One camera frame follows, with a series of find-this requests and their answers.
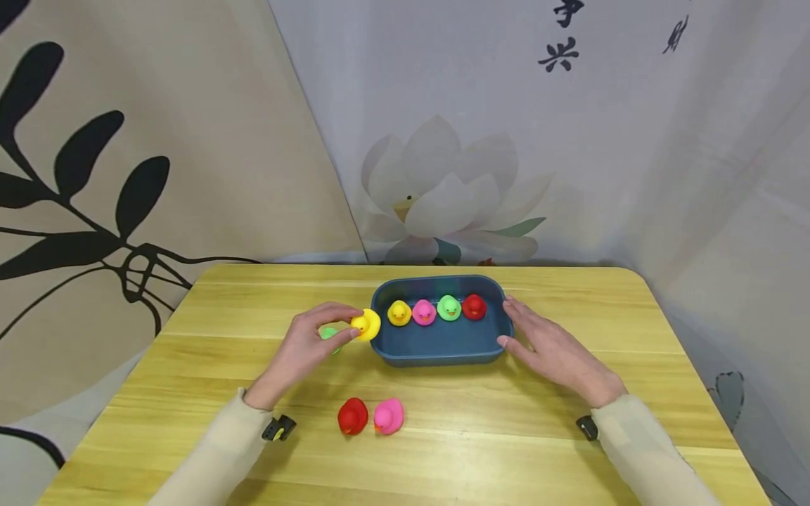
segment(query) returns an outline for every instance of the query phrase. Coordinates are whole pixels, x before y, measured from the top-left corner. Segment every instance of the red rubber duck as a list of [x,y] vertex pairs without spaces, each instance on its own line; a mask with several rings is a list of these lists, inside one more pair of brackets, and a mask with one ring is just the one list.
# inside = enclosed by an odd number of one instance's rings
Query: red rubber duck
[[360,434],[369,422],[369,410],[360,399],[353,397],[338,411],[340,431],[348,436]]
[[480,320],[487,314],[487,305],[484,299],[471,293],[464,302],[461,303],[461,312],[471,320]]

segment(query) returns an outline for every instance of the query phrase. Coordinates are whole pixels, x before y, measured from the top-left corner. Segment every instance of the wooden table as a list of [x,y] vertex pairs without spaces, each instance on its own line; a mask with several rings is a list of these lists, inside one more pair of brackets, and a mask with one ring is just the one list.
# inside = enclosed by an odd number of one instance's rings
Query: wooden table
[[[207,271],[60,471],[42,504],[143,504],[220,407],[266,366],[292,317],[369,304],[388,279],[486,274],[561,323],[624,378],[724,504],[769,504],[644,280],[547,267],[246,266]],[[350,397],[397,396],[399,433],[346,438]],[[504,355],[397,369],[352,342],[278,405],[298,427],[269,444],[230,504],[636,504],[573,395]]]

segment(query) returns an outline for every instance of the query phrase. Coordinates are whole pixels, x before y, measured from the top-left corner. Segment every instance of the beige curtain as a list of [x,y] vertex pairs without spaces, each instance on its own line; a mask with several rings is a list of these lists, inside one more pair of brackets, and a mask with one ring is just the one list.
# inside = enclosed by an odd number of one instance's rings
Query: beige curtain
[[30,504],[31,434],[69,455],[207,266],[365,256],[265,2],[0,12],[0,503]]

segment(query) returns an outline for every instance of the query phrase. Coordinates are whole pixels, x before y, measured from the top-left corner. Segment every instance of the yellow rubber duck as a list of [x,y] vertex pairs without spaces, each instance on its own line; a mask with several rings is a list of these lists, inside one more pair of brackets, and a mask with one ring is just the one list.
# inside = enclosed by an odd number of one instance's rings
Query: yellow rubber duck
[[358,341],[371,341],[377,337],[381,323],[380,315],[371,309],[363,309],[363,316],[352,318],[349,325],[360,330],[360,335],[356,337]]
[[388,321],[391,322],[391,325],[404,327],[410,320],[411,306],[407,305],[404,300],[395,300],[388,308]]

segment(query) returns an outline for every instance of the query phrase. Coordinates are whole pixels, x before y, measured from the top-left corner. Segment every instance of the curtain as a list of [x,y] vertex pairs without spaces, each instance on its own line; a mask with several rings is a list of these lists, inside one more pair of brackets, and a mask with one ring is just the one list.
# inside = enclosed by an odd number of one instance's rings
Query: curtain
[[636,270],[810,502],[810,4],[270,4],[371,262]]
[[261,0],[0,2],[0,504],[216,262],[364,262]]

